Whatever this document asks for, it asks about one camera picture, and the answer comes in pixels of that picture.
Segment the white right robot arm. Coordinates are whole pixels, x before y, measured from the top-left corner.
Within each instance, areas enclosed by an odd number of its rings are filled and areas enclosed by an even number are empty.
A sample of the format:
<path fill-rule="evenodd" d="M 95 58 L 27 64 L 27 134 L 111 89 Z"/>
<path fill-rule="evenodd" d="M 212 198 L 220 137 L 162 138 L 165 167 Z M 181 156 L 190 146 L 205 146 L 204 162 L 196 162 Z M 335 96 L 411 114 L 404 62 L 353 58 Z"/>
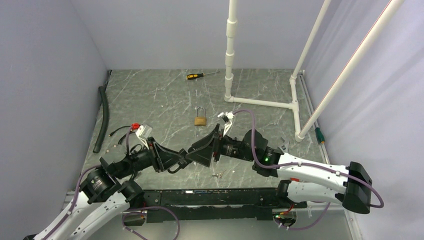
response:
<path fill-rule="evenodd" d="M 237 140 L 219 125 L 192 144 L 185 159 L 209 167 L 221 156 L 252 162 L 259 175 L 279 178 L 275 200 L 282 208 L 305 201 L 330 202 L 354 213 L 370 213 L 372 179 L 358 162 L 345 166 L 302 159 L 269 147 L 257 130 Z"/>

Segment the black padlock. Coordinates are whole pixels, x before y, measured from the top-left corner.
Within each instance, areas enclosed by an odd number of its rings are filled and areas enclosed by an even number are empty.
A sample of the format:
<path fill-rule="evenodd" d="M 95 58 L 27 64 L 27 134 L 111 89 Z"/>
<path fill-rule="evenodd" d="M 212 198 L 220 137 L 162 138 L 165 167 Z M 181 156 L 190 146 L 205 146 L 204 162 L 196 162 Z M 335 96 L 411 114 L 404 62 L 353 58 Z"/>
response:
<path fill-rule="evenodd" d="M 178 153 L 177 163 L 174 164 L 171 168 L 169 168 L 167 172 L 169 174 L 175 174 L 190 165 L 193 161 L 186 158 L 187 154 L 188 152 L 185 149 L 181 149 Z"/>

